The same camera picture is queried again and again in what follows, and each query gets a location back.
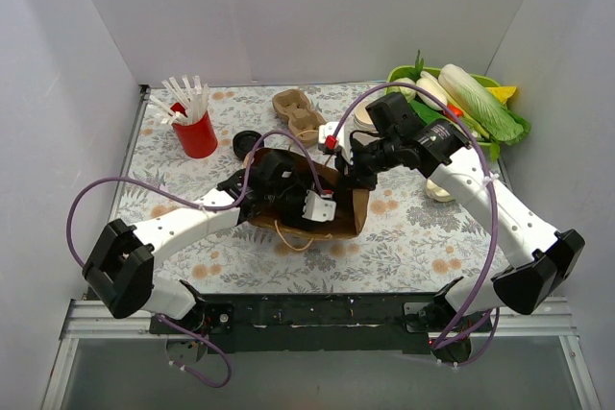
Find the black plastic cup lids stack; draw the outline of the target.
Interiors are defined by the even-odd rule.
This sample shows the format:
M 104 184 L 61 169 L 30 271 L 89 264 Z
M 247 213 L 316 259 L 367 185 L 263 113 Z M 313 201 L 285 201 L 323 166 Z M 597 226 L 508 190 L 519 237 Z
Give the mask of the black plastic cup lids stack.
M 241 161 L 245 161 L 254 148 L 258 150 L 263 146 L 264 141 L 261 139 L 261 134 L 256 131 L 241 131 L 233 138 L 234 155 Z

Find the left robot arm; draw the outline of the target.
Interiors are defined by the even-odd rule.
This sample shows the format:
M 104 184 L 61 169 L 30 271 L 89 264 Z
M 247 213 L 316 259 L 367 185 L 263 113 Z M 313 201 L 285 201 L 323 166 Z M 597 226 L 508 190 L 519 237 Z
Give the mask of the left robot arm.
M 159 218 L 133 225 L 106 224 L 83 268 L 83 275 L 113 318 L 140 309 L 160 313 L 185 333 L 205 320 L 198 292 L 185 282 L 154 275 L 171 255 L 223 229 L 264 213 L 297 183 L 294 160 L 281 150 L 259 150 L 249 170 L 239 170 L 197 201 Z

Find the brown pulp cup carrier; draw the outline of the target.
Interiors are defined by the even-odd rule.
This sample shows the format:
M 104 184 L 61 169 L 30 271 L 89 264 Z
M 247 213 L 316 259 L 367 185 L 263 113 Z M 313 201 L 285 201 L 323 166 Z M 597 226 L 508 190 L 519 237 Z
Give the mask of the brown pulp cup carrier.
M 305 147 L 309 148 L 318 142 L 319 128 L 326 124 L 326 120 L 302 90 L 288 89 L 275 94 L 272 98 L 272 107 L 287 123 L 289 131 Z

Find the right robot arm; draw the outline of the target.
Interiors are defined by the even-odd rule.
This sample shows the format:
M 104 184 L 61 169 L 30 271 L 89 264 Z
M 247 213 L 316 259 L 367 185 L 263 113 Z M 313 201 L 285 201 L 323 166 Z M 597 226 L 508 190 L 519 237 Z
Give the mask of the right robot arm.
M 503 268 L 486 267 L 445 285 L 414 314 L 415 324 L 453 331 L 471 314 L 499 307 L 528 315 L 568 278 L 585 246 L 582 236 L 558 230 L 527 208 L 489 170 L 467 133 L 448 119 L 424 123 L 401 93 L 386 94 L 366 110 L 378 134 L 368 144 L 343 121 L 319 132 L 344 180 L 374 189 L 381 172 L 416 169 L 449 192 L 489 232 L 489 250 L 501 250 L 507 260 Z

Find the brown paper bag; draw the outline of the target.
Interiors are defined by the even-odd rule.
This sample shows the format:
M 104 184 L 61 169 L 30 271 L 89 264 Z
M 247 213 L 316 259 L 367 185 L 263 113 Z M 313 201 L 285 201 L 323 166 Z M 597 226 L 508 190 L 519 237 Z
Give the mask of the brown paper bag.
M 360 235 L 367 219 L 369 192 L 365 189 L 344 189 L 342 176 L 335 169 L 316 162 L 308 154 L 298 154 L 288 149 L 254 148 L 253 165 L 262 166 L 265 161 L 290 160 L 296 172 L 297 185 L 286 191 L 262 213 L 249 220 L 255 227 L 275 231 L 282 240 L 305 240 L 308 245 L 315 241 L 345 240 Z M 313 185 L 313 173 L 317 173 L 323 188 L 333 191 L 336 212 L 333 221 L 317 223 L 302 217 L 307 187 Z

